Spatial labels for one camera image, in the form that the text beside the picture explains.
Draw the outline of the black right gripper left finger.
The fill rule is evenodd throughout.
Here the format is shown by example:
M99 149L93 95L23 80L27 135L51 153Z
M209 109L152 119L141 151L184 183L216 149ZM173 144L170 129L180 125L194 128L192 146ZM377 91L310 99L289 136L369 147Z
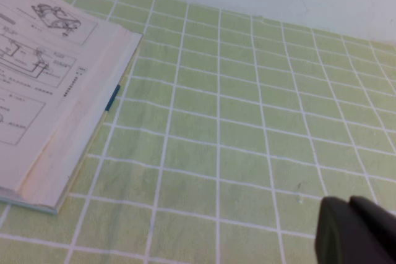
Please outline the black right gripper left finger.
M317 263L395 263L352 208L337 197L321 200L315 253Z

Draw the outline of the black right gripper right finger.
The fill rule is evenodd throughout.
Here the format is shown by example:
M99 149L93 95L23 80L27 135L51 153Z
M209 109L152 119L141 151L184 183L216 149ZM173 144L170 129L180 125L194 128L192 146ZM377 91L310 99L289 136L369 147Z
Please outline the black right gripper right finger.
M351 196L350 205L388 254L395 254L395 215L362 196Z

